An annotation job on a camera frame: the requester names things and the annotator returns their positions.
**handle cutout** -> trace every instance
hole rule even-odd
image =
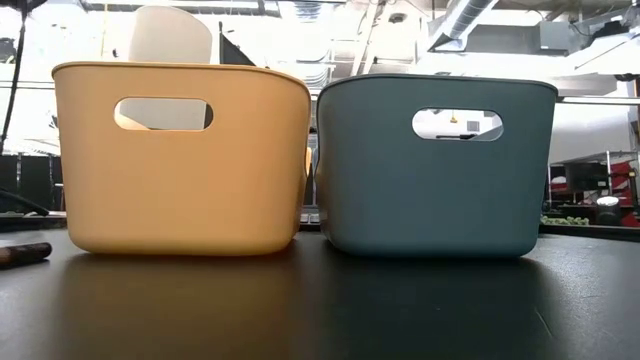
[[[213,109],[200,99],[125,98],[113,117],[125,130],[204,130],[213,122]]]
[[[495,141],[503,133],[500,115],[484,110],[420,109],[411,125],[416,135],[433,140]]]

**table surface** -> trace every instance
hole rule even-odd
[[[638,359],[640,244],[546,236],[519,260],[356,258],[317,233],[256,258],[109,257],[64,230],[0,271],[2,360]]]

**marker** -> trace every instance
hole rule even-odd
[[[51,255],[51,244],[36,243],[0,248],[0,268],[33,264]]]

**teal storage bin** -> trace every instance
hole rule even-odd
[[[319,95],[322,229],[358,255],[516,257],[536,243],[557,89],[516,80],[365,75]],[[425,108],[487,110],[494,141],[431,140]]]

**yellow storage bin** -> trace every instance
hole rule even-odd
[[[68,63],[53,78],[77,246],[257,255],[291,241],[307,176],[304,83],[254,67],[160,63]],[[119,126],[114,109],[130,97],[202,99],[213,122],[201,131]]]

